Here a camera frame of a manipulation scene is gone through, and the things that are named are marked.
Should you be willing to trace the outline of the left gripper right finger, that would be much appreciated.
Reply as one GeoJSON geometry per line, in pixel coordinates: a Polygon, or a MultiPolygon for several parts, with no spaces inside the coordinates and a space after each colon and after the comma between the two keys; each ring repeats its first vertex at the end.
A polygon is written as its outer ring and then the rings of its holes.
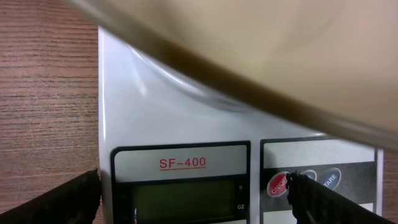
{"type": "Polygon", "coordinates": [[[394,224],[306,175],[288,173],[287,200],[297,224],[394,224]]]}

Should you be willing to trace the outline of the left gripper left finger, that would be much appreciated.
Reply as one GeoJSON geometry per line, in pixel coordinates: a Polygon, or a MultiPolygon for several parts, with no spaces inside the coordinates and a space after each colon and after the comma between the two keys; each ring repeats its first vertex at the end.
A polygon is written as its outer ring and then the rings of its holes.
{"type": "Polygon", "coordinates": [[[92,224],[101,199],[98,169],[1,214],[1,224],[92,224]]]}

